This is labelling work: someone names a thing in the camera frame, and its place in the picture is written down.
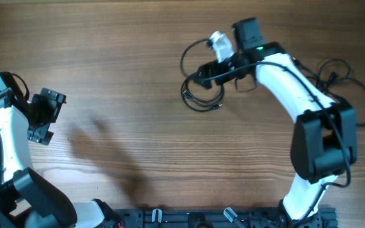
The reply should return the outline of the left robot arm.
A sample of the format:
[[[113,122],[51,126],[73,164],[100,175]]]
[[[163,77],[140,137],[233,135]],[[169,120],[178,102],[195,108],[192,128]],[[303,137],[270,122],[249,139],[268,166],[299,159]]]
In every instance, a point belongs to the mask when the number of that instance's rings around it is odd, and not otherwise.
[[[108,227],[111,209],[98,199],[72,203],[32,164],[29,142],[49,144],[64,94],[31,95],[20,76],[0,72],[0,227]]]

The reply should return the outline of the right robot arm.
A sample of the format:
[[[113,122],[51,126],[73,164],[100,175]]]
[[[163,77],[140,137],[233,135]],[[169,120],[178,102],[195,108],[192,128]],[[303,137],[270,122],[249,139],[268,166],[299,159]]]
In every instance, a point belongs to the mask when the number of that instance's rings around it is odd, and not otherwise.
[[[221,32],[205,39],[216,59],[187,80],[210,89],[251,75],[269,89],[295,124],[290,150],[295,176],[276,223],[302,227],[322,221],[317,207],[323,195],[340,175],[351,176],[357,160],[355,111],[312,84],[280,43],[266,42],[255,18],[234,23],[232,30],[233,40]]]

